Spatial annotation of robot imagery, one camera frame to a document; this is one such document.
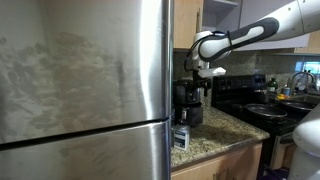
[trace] granite countertop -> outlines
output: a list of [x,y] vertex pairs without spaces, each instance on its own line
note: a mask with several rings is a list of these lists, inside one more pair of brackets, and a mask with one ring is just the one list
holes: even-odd
[[269,137],[269,134],[213,107],[203,107],[203,123],[190,130],[187,151],[171,148],[171,167],[191,163]]

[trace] kitchen sink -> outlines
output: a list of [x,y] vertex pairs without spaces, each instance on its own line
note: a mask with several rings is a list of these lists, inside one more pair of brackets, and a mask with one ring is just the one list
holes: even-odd
[[311,95],[311,94],[304,94],[304,95],[294,95],[290,96],[289,99],[300,101],[300,102],[309,102],[314,104],[320,103],[320,96],[317,95]]

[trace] robotic arm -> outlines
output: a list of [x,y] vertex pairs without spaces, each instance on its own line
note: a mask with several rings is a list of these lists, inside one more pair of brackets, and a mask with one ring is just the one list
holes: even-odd
[[318,0],[296,0],[236,31],[220,35],[200,32],[194,38],[198,43],[192,56],[196,64],[194,69],[202,78],[215,76],[216,69],[209,69],[210,62],[225,57],[233,49],[258,41],[283,40],[320,30],[319,17]]

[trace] black pan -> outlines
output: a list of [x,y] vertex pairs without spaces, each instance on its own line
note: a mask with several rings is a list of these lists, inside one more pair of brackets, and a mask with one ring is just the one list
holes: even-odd
[[317,104],[294,101],[294,100],[279,100],[279,104],[284,108],[292,111],[309,113]]
[[250,113],[265,119],[282,119],[287,116],[287,112],[265,104],[247,104],[245,105],[245,108]]

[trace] stainless steel refrigerator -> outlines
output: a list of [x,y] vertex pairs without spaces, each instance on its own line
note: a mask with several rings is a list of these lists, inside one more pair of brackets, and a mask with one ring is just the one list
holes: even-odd
[[170,179],[171,0],[0,0],[0,179]]

